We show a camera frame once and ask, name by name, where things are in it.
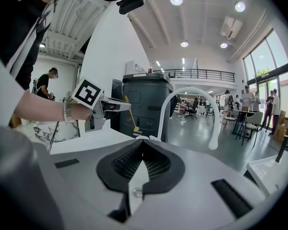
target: gray floor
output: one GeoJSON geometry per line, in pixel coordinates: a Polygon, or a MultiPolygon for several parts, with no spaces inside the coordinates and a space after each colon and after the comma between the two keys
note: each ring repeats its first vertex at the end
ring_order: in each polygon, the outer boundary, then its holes
{"type": "Polygon", "coordinates": [[[264,159],[277,155],[280,149],[280,143],[268,137],[269,131],[260,131],[257,136],[255,147],[252,149],[255,135],[250,141],[245,140],[243,146],[242,140],[235,140],[236,136],[232,132],[233,123],[224,128],[219,133],[218,148],[210,150],[208,143],[213,129],[213,118],[198,116],[198,119],[186,118],[186,122],[181,120],[176,114],[169,122],[168,142],[173,145],[185,147],[194,151],[209,154],[232,169],[245,173],[246,164],[250,161],[264,159]]]}

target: bracelet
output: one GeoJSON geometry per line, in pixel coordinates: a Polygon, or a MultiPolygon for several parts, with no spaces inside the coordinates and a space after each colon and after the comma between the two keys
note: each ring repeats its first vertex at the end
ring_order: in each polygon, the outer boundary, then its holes
{"type": "Polygon", "coordinates": [[[63,102],[63,117],[66,123],[72,120],[72,105],[70,103],[63,102]]]}

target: dark gray bin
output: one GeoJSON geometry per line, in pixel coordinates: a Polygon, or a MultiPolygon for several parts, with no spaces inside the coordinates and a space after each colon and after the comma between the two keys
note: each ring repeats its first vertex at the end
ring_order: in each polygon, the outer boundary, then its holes
{"type": "MultiPolygon", "coordinates": [[[[169,78],[160,73],[146,73],[125,75],[123,82],[123,96],[128,96],[135,124],[140,130],[133,131],[134,125],[128,111],[120,115],[120,132],[133,138],[150,135],[157,137],[163,102],[173,92],[169,78]]],[[[170,102],[164,115],[161,136],[164,142],[168,140],[169,106],[170,102]]]]}

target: round ceiling light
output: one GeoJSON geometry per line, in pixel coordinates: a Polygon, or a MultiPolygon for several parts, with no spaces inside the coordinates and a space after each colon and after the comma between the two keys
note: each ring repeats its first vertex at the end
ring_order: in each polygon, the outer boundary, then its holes
{"type": "Polygon", "coordinates": [[[181,43],[181,47],[185,48],[188,47],[189,43],[188,42],[182,42],[181,43]]]}
{"type": "Polygon", "coordinates": [[[183,0],[170,0],[170,1],[175,6],[181,5],[183,2],[183,0]]]}
{"type": "Polygon", "coordinates": [[[221,48],[227,48],[227,46],[228,46],[227,43],[222,43],[222,44],[220,45],[221,48]]]}
{"type": "Polygon", "coordinates": [[[245,10],[245,4],[243,2],[237,2],[235,5],[235,9],[238,12],[243,12],[245,10]]]}

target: ceiling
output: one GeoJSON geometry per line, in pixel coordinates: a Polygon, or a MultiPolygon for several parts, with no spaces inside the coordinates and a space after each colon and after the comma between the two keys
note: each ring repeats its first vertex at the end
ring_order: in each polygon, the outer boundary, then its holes
{"type": "MultiPolygon", "coordinates": [[[[205,45],[226,52],[231,46],[220,48],[227,41],[220,35],[225,16],[244,23],[251,7],[251,0],[183,0],[181,6],[172,5],[170,0],[145,0],[144,6],[132,11],[129,17],[144,49],[188,41],[189,45],[205,45]],[[242,13],[235,10],[238,1],[246,4],[242,13]]],[[[239,34],[230,42],[234,44],[238,37],[239,34]]]]}
{"type": "MultiPolygon", "coordinates": [[[[40,54],[81,63],[84,53],[80,50],[92,35],[108,5],[108,2],[102,0],[59,0],[50,28],[43,38],[46,47],[40,48],[40,54]]],[[[228,56],[234,46],[220,48],[220,44],[226,41],[220,35],[224,18],[231,16],[242,21],[242,31],[250,18],[252,7],[251,0],[183,0],[181,6],[172,5],[170,0],[145,0],[144,6],[129,13],[128,17],[146,52],[166,46],[174,47],[182,41],[188,41],[189,48],[208,46],[228,56]],[[237,1],[246,4],[244,12],[235,11],[237,1]]],[[[240,37],[247,36],[238,33],[230,42],[234,45],[237,41],[243,41],[240,37]]],[[[194,59],[198,57],[200,55],[194,51],[192,57],[186,58],[186,69],[193,68],[194,59]]],[[[159,61],[163,69],[181,65],[181,57],[171,60],[161,58],[159,61]]]]}

